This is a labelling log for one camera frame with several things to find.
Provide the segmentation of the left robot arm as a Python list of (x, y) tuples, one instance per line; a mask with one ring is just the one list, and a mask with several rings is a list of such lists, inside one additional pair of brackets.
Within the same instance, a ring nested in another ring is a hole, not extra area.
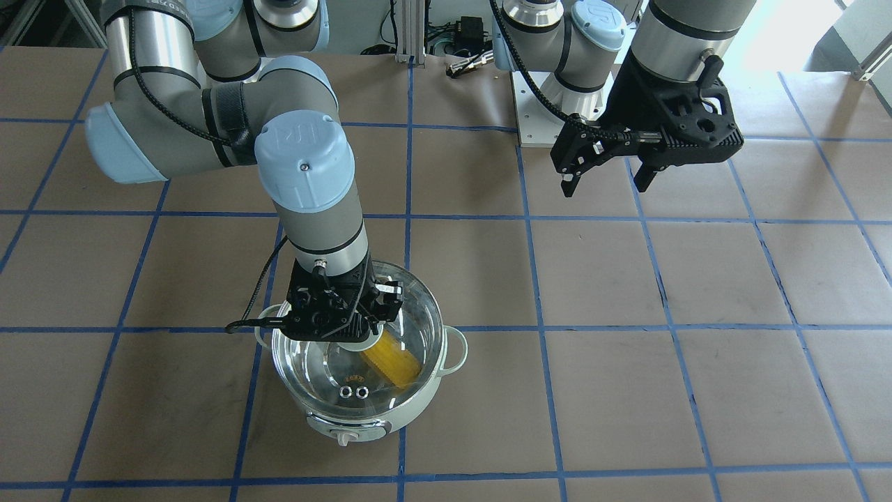
[(497, 66), (518, 71), (562, 128), (551, 147), (565, 197), (615, 157), (646, 191), (664, 169), (744, 146), (719, 75), (752, 1), (650, 1), (631, 31), (606, 1), (491, 1)]

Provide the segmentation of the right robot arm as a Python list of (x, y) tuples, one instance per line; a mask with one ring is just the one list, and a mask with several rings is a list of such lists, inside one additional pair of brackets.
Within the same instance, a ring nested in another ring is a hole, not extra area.
[(91, 109), (87, 143), (109, 178), (136, 184), (254, 165), (292, 245), (284, 310), (227, 324), (291, 340), (382, 349), (401, 283), (377, 279), (355, 157), (324, 70), (322, 1), (105, 1), (114, 101)]

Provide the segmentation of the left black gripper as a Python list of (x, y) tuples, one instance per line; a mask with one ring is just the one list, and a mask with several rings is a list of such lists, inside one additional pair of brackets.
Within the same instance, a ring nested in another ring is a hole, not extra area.
[(667, 167), (724, 162), (738, 153), (744, 137), (719, 77), (723, 60), (707, 50), (702, 61), (694, 82), (677, 83), (627, 57), (599, 120), (571, 114), (552, 146), (563, 195), (573, 197), (583, 174), (615, 157), (638, 157), (633, 182), (644, 193)]

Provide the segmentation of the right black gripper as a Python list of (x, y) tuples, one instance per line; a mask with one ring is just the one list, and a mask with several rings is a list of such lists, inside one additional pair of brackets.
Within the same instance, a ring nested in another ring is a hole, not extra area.
[(282, 334), (291, 340), (364, 342), (377, 324), (394, 321), (404, 302), (404, 282), (375, 277), (370, 258), (341, 275), (322, 266), (294, 264)]

